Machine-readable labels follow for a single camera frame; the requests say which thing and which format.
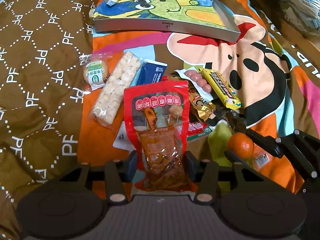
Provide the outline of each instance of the brown patterned fabric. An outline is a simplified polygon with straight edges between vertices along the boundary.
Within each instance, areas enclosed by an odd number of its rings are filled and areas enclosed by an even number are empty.
[[[79,55],[92,51],[98,0],[0,4],[0,237],[17,239],[17,202],[76,162]]]

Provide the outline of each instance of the white puffed rice bar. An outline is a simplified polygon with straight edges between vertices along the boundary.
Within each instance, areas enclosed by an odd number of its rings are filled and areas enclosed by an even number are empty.
[[[100,125],[108,127],[112,124],[123,100],[124,89],[130,87],[140,66],[140,59],[131,52],[122,56],[91,111]]]

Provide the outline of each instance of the barcode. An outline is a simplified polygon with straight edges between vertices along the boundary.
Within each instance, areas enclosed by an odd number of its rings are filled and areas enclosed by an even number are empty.
[[[270,159],[266,153],[264,153],[264,154],[260,155],[258,158],[256,158],[256,164],[258,166],[258,169],[260,169],[268,161],[270,161]]]

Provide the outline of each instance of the red snack package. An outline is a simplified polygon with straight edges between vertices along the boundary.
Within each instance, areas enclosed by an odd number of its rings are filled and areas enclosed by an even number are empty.
[[[151,190],[182,191],[189,186],[182,158],[189,126],[187,81],[163,81],[124,90],[124,122],[138,151],[138,169]]]

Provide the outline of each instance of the orange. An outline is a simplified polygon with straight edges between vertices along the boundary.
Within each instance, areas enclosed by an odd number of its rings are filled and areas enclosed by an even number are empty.
[[[252,158],[254,151],[253,141],[244,133],[235,133],[228,140],[228,150],[247,161]]]

